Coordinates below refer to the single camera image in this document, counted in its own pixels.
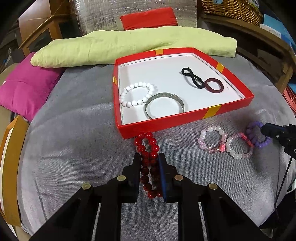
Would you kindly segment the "wooden side bench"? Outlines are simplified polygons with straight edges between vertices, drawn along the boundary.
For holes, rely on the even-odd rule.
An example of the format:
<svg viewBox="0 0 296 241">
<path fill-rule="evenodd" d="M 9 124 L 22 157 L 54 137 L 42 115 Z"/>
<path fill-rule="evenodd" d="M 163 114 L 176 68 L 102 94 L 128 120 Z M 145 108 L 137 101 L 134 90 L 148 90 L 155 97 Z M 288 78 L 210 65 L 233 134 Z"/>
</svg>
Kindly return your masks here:
<svg viewBox="0 0 296 241">
<path fill-rule="evenodd" d="M 223 16 L 201 14 L 200 20 L 214 26 L 222 34 L 237 40 L 237 52 L 265 71 L 275 87 L 283 93 L 295 73 L 295 53 L 290 45 L 266 30 L 244 21 Z M 271 65 L 258 57 L 258 51 L 267 53 L 267 60 L 276 57 L 279 65 Z"/>
</svg>

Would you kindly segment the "blue fashion box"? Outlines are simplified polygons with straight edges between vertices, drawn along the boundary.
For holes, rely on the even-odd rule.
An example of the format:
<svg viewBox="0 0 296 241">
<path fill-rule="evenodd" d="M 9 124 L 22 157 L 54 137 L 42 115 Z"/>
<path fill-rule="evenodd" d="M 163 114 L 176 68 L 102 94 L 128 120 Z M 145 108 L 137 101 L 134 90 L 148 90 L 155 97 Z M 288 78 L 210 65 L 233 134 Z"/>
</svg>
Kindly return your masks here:
<svg viewBox="0 0 296 241">
<path fill-rule="evenodd" d="M 285 26 L 283 25 L 282 22 L 280 22 L 279 20 L 277 20 L 267 14 L 264 14 L 263 23 L 265 25 L 277 30 L 278 32 L 280 32 L 282 35 L 287 37 L 292 44 L 295 45 L 294 39 L 291 37 L 290 33 L 285 28 Z"/>
</svg>

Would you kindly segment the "wooden chair edge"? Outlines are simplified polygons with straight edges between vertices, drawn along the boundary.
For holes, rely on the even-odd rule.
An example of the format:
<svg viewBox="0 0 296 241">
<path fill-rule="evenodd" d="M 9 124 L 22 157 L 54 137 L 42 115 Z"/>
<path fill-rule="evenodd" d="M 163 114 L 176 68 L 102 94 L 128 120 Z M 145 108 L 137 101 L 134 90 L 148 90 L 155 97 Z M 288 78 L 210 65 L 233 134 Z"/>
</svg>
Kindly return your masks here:
<svg viewBox="0 0 296 241">
<path fill-rule="evenodd" d="M 1 142 L 1 214 L 12 226 L 21 226 L 17 197 L 18 168 L 29 123 L 17 116 L 6 127 Z"/>
</svg>

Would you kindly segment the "silver metal bangle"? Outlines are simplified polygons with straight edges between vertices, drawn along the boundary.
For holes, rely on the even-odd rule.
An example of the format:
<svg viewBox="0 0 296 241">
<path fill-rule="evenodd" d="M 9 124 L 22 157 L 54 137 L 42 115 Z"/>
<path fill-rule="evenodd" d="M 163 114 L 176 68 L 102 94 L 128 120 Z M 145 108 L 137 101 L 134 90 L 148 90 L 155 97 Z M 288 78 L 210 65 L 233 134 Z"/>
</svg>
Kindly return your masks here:
<svg viewBox="0 0 296 241">
<path fill-rule="evenodd" d="M 185 112 L 183 100 L 176 94 L 160 92 L 150 97 L 144 104 L 144 113 L 148 120 Z"/>
</svg>

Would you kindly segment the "wicker basket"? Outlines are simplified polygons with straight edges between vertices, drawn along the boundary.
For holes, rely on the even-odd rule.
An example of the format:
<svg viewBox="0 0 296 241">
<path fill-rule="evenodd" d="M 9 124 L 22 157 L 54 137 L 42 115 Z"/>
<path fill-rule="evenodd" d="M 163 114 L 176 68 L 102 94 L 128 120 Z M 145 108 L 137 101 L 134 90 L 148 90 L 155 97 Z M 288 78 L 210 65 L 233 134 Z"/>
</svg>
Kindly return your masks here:
<svg viewBox="0 0 296 241">
<path fill-rule="evenodd" d="M 218 4 L 215 1 L 202 0 L 201 4 L 206 14 L 241 20 L 256 26 L 263 20 L 259 8 L 249 1 L 225 0 Z"/>
</svg>

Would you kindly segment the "red shallow cardboard box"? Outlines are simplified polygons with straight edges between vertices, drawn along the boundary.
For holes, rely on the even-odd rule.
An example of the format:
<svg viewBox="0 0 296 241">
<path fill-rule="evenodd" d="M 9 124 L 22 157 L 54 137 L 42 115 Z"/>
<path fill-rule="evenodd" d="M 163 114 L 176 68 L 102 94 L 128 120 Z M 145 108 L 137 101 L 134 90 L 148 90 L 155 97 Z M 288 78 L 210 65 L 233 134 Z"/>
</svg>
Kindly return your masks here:
<svg viewBox="0 0 296 241">
<path fill-rule="evenodd" d="M 155 50 L 118 58 L 112 85 L 115 124 L 123 138 L 243 108 L 254 97 L 224 64 L 194 48 Z M 148 120 L 144 104 L 160 92 L 179 96 L 185 112 Z"/>
</svg>

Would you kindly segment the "magenta pillow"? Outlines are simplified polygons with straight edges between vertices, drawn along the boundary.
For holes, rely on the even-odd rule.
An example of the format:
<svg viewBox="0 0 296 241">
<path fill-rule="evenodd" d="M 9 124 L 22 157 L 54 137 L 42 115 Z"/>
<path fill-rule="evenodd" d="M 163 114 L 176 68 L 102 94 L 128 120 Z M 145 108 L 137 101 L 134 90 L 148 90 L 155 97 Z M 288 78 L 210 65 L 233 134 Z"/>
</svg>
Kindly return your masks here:
<svg viewBox="0 0 296 241">
<path fill-rule="evenodd" d="M 1 85 L 1 106 L 32 121 L 47 101 L 65 68 L 33 66 L 30 53 Z"/>
</svg>

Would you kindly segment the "small red cushion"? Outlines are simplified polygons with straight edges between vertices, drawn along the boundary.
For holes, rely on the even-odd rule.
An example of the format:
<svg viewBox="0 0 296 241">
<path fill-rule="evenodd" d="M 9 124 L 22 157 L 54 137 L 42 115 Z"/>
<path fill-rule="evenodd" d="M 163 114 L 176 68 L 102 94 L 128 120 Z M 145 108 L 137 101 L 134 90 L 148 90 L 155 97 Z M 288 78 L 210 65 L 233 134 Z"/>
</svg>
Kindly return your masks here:
<svg viewBox="0 0 296 241">
<path fill-rule="evenodd" d="M 123 15 L 120 16 L 120 20 L 124 30 L 178 25 L 174 10 L 171 7 Z"/>
</svg>

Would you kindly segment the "light green folded blanket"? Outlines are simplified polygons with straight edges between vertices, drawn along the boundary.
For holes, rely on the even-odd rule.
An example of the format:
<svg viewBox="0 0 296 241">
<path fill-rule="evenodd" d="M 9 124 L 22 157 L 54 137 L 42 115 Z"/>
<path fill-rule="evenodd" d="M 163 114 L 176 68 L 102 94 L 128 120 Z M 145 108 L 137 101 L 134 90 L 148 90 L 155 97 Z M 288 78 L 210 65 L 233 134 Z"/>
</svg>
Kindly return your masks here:
<svg viewBox="0 0 296 241">
<path fill-rule="evenodd" d="M 82 37 L 53 40 L 32 56 L 31 64 L 43 68 L 112 64 L 132 54 L 187 47 L 208 55 L 235 57 L 237 41 L 206 29 L 182 26 L 100 30 Z"/>
</svg>

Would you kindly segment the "silver insulated foil panel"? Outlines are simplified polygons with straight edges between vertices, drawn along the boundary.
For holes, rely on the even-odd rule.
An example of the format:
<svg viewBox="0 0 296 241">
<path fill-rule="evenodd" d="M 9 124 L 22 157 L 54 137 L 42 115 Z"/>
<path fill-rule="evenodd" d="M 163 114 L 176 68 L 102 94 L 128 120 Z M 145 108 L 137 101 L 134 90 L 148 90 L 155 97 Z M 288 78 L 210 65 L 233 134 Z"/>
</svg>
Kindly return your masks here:
<svg viewBox="0 0 296 241">
<path fill-rule="evenodd" d="M 171 7 L 179 26 L 196 27 L 198 3 L 193 0 L 147 1 L 71 1 L 82 35 L 96 30 L 122 30 L 120 16 Z"/>
</svg>

